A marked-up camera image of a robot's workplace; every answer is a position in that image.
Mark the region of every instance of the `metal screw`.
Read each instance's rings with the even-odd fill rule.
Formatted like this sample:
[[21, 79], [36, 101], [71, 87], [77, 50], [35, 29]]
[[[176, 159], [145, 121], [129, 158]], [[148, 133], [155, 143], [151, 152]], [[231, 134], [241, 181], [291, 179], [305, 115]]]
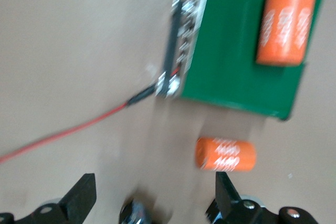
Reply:
[[248, 209], [254, 209], [255, 205], [252, 203], [252, 201], [249, 200], [245, 200], [244, 201], [244, 207], [248, 208]]
[[41, 214], [46, 214], [46, 213], [50, 212], [51, 210], [52, 210], [51, 207], [44, 207], [44, 208], [41, 209], [40, 213]]
[[176, 12], [176, 8], [177, 8], [177, 5], [179, 4], [180, 0], [174, 0], [173, 1], [173, 4], [172, 4], [172, 14], [174, 14]]
[[195, 9], [195, 2], [192, 0], [186, 1], [183, 3], [182, 11], [185, 14], [192, 13]]
[[182, 33], [182, 38], [188, 38], [190, 36], [190, 34], [192, 33], [191, 29], [188, 28], [184, 33]]
[[[166, 72], [164, 72], [160, 77], [159, 80], [156, 84], [156, 93], [155, 95], [159, 95], [160, 91], [162, 90], [162, 86], [163, 86], [163, 81], [164, 81], [164, 77], [165, 77]], [[180, 86], [181, 80], [177, 75], [174, 75], [173, 77], [170, 78], [169, 80], [169, 89], [167, 94], [165, 94], [165, 97], [171, 97], [173, 96], [176, 91], [178, 90], [179, 86]]]
[[184, 52], [182, 52], [181, 55], [177, 58], [176, 63], [177, 64], [181, 63], [182, 61], [184, 61], [185, 57], [186, 56], [185, 56]]
[[179, 50], [184, 51], [188, 46], [189, 46], [189, 43], [188, 41], [186, 41], [180, 46]]
[[293, 218], [299, 218], [300, 214], [295, 209], [289, 208], [287, 209], [287, 214]]

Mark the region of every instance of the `beige surface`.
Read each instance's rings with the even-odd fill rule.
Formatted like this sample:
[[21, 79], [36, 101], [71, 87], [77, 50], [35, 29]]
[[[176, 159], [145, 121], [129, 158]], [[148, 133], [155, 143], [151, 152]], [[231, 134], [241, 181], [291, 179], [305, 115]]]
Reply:
[[[0, 0], [0, 154], [76, 125], [158, 76], [172, 0]], [[206, 223], [215, 174], [193, 164], [199, 135], [251, 140], [258, 162], [231, 173], [268, 209], [294, 205], [334, 223], [336, 3], [324, 0], [288, 122], [154, 97], [0, 166], [0, 211], [17, 217], [97, 177], [86, 223], [116, 223], [135, 192], [170, 223]]]

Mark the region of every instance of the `cylindrical capacitor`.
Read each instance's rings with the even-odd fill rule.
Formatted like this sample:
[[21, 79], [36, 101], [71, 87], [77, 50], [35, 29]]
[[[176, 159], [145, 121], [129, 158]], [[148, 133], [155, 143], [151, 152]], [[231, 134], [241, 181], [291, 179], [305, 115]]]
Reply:
[[245, 141], [201, 137], [196, 143], [195, 159], [200, 169], [247, 172], [255, 166], [256, 157], [252, 143]]
[[306, 53], [315, 0], [266, 0], [257, 63], [297, 66]]

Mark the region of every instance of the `red wire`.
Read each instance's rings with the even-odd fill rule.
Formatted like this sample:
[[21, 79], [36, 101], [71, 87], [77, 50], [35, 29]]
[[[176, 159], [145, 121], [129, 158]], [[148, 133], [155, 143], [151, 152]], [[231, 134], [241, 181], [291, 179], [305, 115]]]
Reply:
[[105, 118], [107, 118], [107, 117], [109, 117], [109, 116], [111, 116], [111, 115], [113, 115], [113, 114], [121, 111], [126, 106], [127, 106], [127, 103], [124, 103], [124, 104], [122, 104], [122, 105], [114, 108], [113, 110], [110, 110], [110, 111], [106, 112], [105, 114], [103, 114], [103, 115], [101, 115], [101, 116], [99, 116], [99, 117], [97, 117], [97, 118], [95, 118], [95, 119], [93, 119], [93, 120], [91, 120], [89, 122], [86, 122], [86, 123], [80, 124], [78, 126], [69, 128], [69, 129], [67, 129], [65, 131], [62, 131], [62, 132], [59, 132], [59, 133], [57, 133], [55, 135], [48, 136], [48, 137], [43, 138], [43, 139], [41, 139], [39, 141], [33, 142], [31, 144], [28, 144], [28, 145], [26, 145], [26, 146], [24, 146], [24, 147], [22, 147], [22, 148], [20, 148], [18, 150], [15, 150], [15, 151], [13, 151], [11, 153], [3, 155], [3, 156], [0, 157], [0, 164], [3, 164], [4, 162], [6, 162], [6, 161], [8, 161], [8, 160], [10, 160], [10, 159], [12, 159], [14, 157], [20, 156], [20, 155], [22, 155], [22, 154], [24, 154], [26, 152], [32, 151], [32, 150], [34, 150], [36, 148], [39, 148], [39, 147], [41, 147], [43, 145], [49, 144], [51, 142], [54, 142], [54, 141], [56, 141], [56, 140], [58, 140], [60, 138], [63, 138], [63, 137], [69, 136], [71, 134], [74, 134], [74, 133], [76, 133], [78, 131], [84, 130], [87, 127], [90, 127], [90, 126], [92, 126], [92, 125], [94, 125], [94, 124], [96, 124], [96, 123], [104, 120]]
[[171, 76], [176, 75], [180, 70], [180, 67], [175, 68], [175, 70], [172, 72]]

